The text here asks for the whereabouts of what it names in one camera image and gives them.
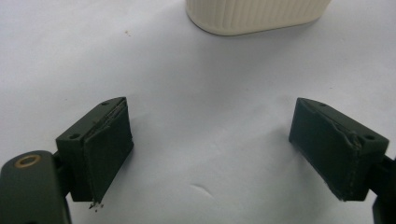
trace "white container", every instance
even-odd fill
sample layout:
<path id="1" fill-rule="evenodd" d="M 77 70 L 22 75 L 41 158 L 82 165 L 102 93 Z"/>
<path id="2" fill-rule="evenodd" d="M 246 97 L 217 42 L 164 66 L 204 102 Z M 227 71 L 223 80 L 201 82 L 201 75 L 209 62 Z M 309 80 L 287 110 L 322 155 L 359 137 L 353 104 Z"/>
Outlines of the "white container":
<path id="1" fill-rule="evenodd" d="M 242 35 L 318 19 L 331 0 L 186 0 L 187 14 L 215 35 Z"/>

